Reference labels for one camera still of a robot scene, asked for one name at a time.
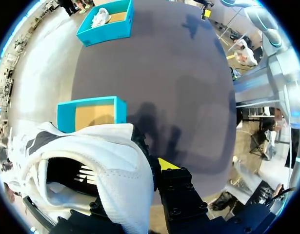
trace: cable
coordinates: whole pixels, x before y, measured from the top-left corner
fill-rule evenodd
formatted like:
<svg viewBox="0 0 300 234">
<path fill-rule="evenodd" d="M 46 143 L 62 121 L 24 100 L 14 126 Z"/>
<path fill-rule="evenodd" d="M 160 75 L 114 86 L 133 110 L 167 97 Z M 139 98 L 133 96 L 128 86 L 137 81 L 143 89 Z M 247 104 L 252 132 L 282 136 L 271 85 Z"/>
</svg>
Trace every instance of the cable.
<svg viewBox="0 0 300 234">
<path fill-rule="evenodd" d="M 282 191 L 281 193 L 279 193 L 278 195 L 274 196 L 273 198 L 271 198 L 267 203 L 265 203 L 266 206 L 268 206 L 271 202 L 273 202 L 274 200 L 276 200 L 277 198 L 279 198 L 280 196 L 290 192 L 290 191 L 294 191 L 296 190 L 296 188 L 289 188 L 289 189 L 286 189 L 284 191 Z"/>
<path fill-rule="evenodd" d="M 261 101 L 261 102 L 257 102 L 257 103 L 251 103 L 251 104 L 237 106 L 237 108 L 257 106 L 257 105 L 263 105 L 263 104 L 268 104 L 268 103 L 277 103 L 277 102 L 280 102 L 280 100 Z"/>
</svg>

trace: cardboard box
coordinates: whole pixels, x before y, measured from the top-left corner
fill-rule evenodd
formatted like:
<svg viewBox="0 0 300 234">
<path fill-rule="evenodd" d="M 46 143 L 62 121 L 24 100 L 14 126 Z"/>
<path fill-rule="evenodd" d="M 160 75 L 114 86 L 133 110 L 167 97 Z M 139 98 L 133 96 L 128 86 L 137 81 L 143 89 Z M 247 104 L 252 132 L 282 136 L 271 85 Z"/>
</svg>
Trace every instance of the cardboard box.
<svg viewBox="0 0 300 234">
<path fill-rule="evenodd" d="M 127 104 L 117 96 L 95 97 L 58 104 L 58 129 L 72 133 L 107 123 L 126 123 Z"/>
<path fill-rule="evenodd" d="M 100 8 L 105 8 L 112 17 L 105 25 L 91 28 L 92 19 Z M 76 36 L 85 46 L 108 40 L 128 38 L 131 33 L 133 16 L 134 5 L 132 0 L 118 0 L 96 6 L 86 16 Z"/>
</svg>

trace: yellow sign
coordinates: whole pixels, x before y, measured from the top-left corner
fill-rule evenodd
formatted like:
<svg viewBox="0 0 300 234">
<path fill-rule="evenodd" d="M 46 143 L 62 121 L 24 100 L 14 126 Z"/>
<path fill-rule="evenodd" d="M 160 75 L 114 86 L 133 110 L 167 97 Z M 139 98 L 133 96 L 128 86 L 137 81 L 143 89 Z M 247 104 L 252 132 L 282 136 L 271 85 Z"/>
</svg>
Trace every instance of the yellow sign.
<svg viewBox="0 0 300 234">
<path fill-rule="evenodd" d="M 205 10 L 205 13 L 204 13 L 204 15 L 206 16 L 206 17 L 210 17 L 210 13 L 212 13 L 210 10 Z"/>
<path fill-rule="evenodd" d="M 179 167 L 175 166 L 174 164 L 171 164 L 170 162 L 167 162 L 166 160 L 159 157 L 160 167 L 162 170 L 170 169 L 179 169 Z"/>
</svg>

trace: screw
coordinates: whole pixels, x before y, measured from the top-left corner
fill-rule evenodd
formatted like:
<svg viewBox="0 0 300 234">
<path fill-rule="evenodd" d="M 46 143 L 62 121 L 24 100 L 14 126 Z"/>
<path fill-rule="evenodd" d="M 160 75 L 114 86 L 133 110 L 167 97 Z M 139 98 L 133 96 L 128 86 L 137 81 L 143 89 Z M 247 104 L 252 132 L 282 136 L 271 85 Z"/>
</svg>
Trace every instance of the screw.
<svg viewBox="0 0 300 234">
<path fill-rule="evenodd" d="M 193 184 L 189 183 L 185 185 L 186 188 L 191 189 L 193 187 Z"/>
<path fill-rule="evenodd" d="M 234 223 L 241 223 L 242 220 L 240 218 L 236 218 L 236 220 L 234 220 Z"/>
<path fill-rule="evenodd" d="M 252 233 L 252 229 L 250 227 L 244 228 L 244 233 L 250 234 L 250 233 Z"/>
<path fill-rule="evenodd" d="M 91 203 L 89 204 L 89 206 L 90 206 L 91 209 L 98 208 L 98 204 L 95 203 L 95 202 L 91 202 Z"/>
<path fill-rule="evenodd" d="M 179 208 L 174 208 L 171 211 L 171 215 L 179 215 L 181 213 L 181 210 Z"/>
<path fill-rule="evenodd" d="M 205 208 L 207 208 L 207 203 L 206 202 L 201 202 L 201 204 L 199 205 L 199 208 L 200 209 L 205 209 Z"/>
</svg>

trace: black stripe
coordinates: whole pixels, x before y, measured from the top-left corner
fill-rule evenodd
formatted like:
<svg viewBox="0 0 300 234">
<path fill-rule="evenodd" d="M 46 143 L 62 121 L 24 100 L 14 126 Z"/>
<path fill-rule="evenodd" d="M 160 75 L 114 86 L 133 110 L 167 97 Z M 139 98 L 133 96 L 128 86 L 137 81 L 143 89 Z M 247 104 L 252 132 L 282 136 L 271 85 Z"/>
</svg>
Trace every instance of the black stripe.
<svg viewBox="0 0 300 234">
<path fill-rule="evenodd" d="M 54 135 L 54 134 L 46 132 L 46 131 L 38 133 L 35 138 L 34 145 L 28 150 L 28 155 L 33 154 L 40 147 L 45 146 L 49 142 L 59 139 L 61 137 L 65 137 L 65 136 L 57 136 L 57 135 Z M 26 145 L 26 150 L 29 148 L 29 144 L 32 145 L 32 143 L 33 143 L 33 142 L 31 143 L 30 141 L 28 141 L 28 143 Z"/>
</svg>

